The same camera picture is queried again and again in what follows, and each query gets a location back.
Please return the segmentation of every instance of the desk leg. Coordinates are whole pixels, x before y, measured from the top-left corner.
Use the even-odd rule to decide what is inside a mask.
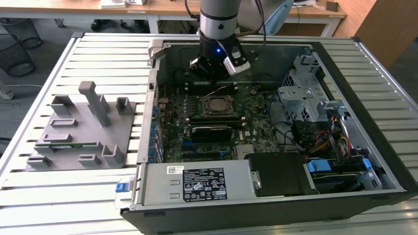
[[[339,25],[340,18],[328,19],[324,30],[321,31],[320,37],[332,37],[336,27]]]
[[[157,16],[148,16],[148,25],[149,25],[149,32],[152,34],[158,34],[158,29],[157,29]]]
[[[57,24],[57,27],[62,28],[64,27],[64,19],[53,19],[54,23]]]

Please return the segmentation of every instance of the paper on desk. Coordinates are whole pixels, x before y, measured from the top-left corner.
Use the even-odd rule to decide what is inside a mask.
[[[311,6],[316,3],[316,0],[304,0],[304,1],[300,1],[300,2],[293,2],[293,6],[292,8],[296,8],[295,5],[297,7],[304,7],[304,6]]]
[[[100,8],[124,8],[124,0],[100,0]]]
[[[144,5],[145,2],[146,0],[125,0],[125,3],[130,5]]]

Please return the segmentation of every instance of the power supply label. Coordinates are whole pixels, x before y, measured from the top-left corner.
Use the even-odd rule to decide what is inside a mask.
[[[184,202],[227,199],[223,168],[183,170]]]

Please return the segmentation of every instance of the barcode sticker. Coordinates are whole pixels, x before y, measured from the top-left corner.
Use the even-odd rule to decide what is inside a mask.
[[[167,174],[183,174],[184,166],[171,165],[167,167]]]
[[[128,13],[133,13],[133,14],[144,14],[145,11],[126,11]]]

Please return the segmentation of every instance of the yellow wire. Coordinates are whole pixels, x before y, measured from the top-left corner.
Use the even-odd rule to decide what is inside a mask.
[[[316,152],[317,150],[320,150],[327,145],[328,145],[328,141],[325,141],[320,146],[317,146],[313,150],[311,150],[311,153]]]

